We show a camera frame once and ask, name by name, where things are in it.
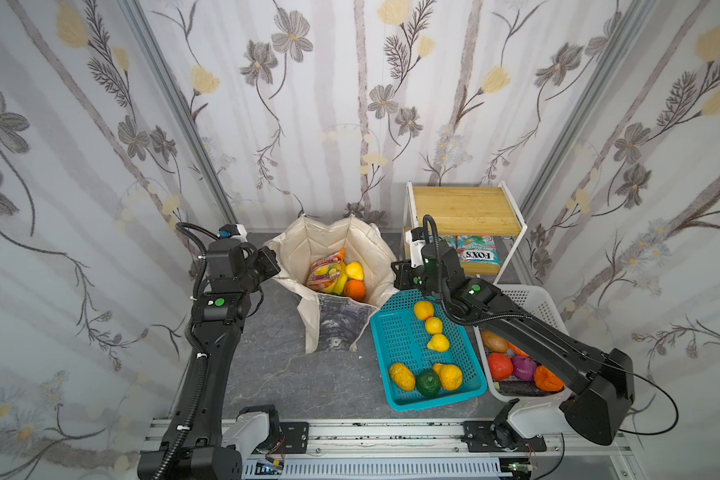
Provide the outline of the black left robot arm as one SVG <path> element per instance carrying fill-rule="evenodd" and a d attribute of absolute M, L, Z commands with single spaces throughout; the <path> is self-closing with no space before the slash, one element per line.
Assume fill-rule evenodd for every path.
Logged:
<path fill-rule="evenodd" d="M 239 479 L 247 457 L 279 440 L 273 406 L 250 407 L 232 429 L 222 433 L 223 402 L 231 363 L 246 319 L 256 312 L 251 296 L 277 276 L 276 254 L 246 239 L 240 225 L 217 233 L 179 222 L 179 233 L 199 250 L 192 308 L 184 337 L 191 346 L 176 411 L 159 446 L 142 453 L 141 479 Z"/>

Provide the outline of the green yellow candy bag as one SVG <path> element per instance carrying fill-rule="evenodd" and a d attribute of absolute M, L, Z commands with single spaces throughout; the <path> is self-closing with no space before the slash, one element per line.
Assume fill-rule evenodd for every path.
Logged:
<path fill-rule="evenodd" d="M 315 262 L 307 277 L 306 286 L 316 292 L 331 293 L 343 272 L 343 262 Z"/>

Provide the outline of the brown potato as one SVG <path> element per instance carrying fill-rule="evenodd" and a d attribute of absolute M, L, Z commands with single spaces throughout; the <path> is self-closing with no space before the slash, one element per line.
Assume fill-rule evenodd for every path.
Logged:
<path fill-rule="evenodd" d="M 509 350 L 509 345 L 503 338 L 488 330 L 481 330 L 480 337 L 483 346 L 492 353 L 505 354 Z"/>

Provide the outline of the cream canvas tote bag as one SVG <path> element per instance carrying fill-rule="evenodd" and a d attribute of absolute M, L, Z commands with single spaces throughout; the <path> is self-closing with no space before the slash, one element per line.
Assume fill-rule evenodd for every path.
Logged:
<path fill-rule="evenodd" d="M 275 253 L 280 267 L 275 281 L 296 298 L 307 354 L 356 350 L 371 317 L 397 293 L 391 269 L 395 255 L 379 229 L 358 218 L 323 224 L 301 217 L 265 246 Z M 337 264 L 358 263 L 362 267 L 362 299 L 308 285 L 313 267 L 336 256 L 343 257 Z"/>

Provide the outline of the yellow banana bunch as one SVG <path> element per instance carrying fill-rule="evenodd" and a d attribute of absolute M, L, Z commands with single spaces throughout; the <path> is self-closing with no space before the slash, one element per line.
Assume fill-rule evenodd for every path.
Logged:
<path fill-rule="evenodd" d="M 335 283 L 333 289 L 331 290 L 331 293 L 342 296 L 344 294 L 344 288 L 348 280 L 349 277 L 345 273 L 342 273 L 337 282 Z"/>

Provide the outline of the orange fruit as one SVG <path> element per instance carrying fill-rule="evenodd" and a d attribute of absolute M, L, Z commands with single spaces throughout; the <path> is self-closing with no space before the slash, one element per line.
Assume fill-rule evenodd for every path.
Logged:
<path fill-rule="evenodd" d="M 344 286 L 343 295 L 356 302 L 363 302 L 366 297 L 365 283 L 361 280 L 348 280 Z"/>

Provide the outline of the orange candy bag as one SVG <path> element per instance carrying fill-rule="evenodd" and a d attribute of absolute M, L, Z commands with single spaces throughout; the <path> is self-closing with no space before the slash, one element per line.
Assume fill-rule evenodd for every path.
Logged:
<path fill-rule="evenodd" d="M 341 275 L 344 257 L 345 249 L 341 249 L 314 262 L 310 267 L 307 284 L 321 289 L 334 283 Z"/>

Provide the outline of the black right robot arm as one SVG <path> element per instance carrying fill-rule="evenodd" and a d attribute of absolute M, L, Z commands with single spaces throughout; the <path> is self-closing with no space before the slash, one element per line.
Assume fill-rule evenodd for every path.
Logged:
<path fill-rule="evenodd" d="M 467 276 L 456 250 L 440 239 L 431 215 L 426 214 L 423 225 L 413 229 L 411 250 L 419 256 L 390 264 L 394 286 L 401 291 L 418 290 L 435 301 L 452 323 L 484 328 L 539 361 L 572 392 L 559 409 L 579 436 L 608 446 L 617 434 L 626 433 L 622 424 L 635 401 L 636 379 L 654 386 L 674 411 L 671 425 L 651 434 L 667 434 L 678 425 L 677 402 L 655 382 L 635 373 L 628 354 L 617 348 L 605 353 L 581 343 L 521 308 L 498 286 Z"/>

